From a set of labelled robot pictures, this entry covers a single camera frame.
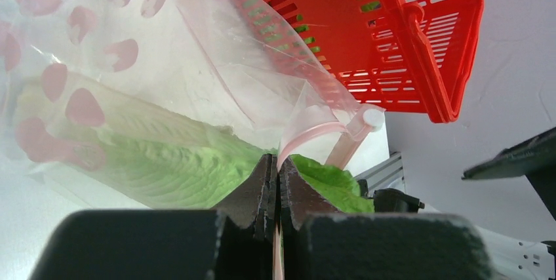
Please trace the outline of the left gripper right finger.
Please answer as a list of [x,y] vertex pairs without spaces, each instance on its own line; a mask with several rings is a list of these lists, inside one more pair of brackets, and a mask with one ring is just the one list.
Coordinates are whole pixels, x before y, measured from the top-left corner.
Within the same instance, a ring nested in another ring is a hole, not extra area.
[[317,192],[288,157],[278,173],[285,279],[313,279],[311,223],[319,214],[340,213]]

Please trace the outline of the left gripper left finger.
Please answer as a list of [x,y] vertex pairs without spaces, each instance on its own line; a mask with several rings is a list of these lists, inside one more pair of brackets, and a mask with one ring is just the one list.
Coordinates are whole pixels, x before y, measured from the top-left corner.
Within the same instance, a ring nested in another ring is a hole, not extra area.
[[211,279],[277,279],[277,171],[263,154],[248,178],[214,208]]

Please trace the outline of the green napa cabbage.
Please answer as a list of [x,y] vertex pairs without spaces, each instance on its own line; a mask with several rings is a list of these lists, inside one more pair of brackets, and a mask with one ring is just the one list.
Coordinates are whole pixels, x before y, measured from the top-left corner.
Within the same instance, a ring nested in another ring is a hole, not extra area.
[[383,119],[333,76],[255,68],[85,70],[53,63],[1,83],[11,163],[84,207],[208,209],[263,154],[315,172],[317,191],[368,210],[346,165]]

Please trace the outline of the clear pink-dotted zip bag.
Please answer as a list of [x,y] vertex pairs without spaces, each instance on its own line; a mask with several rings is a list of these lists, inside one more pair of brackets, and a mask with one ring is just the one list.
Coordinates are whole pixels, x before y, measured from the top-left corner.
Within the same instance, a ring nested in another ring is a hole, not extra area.
[[73,201],[207,209],[269,153],[345,212],[380,132],[263,0],[1,0],[1,170]]

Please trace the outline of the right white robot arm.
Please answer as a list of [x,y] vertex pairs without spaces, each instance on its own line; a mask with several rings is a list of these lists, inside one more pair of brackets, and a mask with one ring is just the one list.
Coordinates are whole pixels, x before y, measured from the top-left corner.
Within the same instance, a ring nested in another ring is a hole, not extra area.
[[[550,215],[555,215],[555,129],[502,150],[491,160],[464,171],[463,180],[498,180],[524,176]],[[435,208],[387,187],[370,199],[376,212],[418,212]],[[499,279],[554,279],[555,241],[523,241],[477,227]]]

